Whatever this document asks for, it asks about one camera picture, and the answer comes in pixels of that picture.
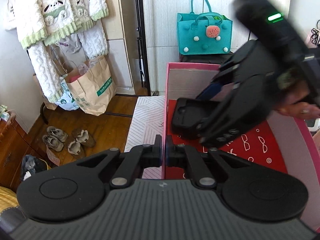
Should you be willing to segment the person's right hand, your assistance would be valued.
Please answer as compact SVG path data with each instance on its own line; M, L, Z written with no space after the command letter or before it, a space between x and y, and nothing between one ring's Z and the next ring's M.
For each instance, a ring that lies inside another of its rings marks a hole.
M296 83L284 101L275 108L275 111L281 115L302 120L319 118L319 108L302 101L309 93L310 90L305 82Z

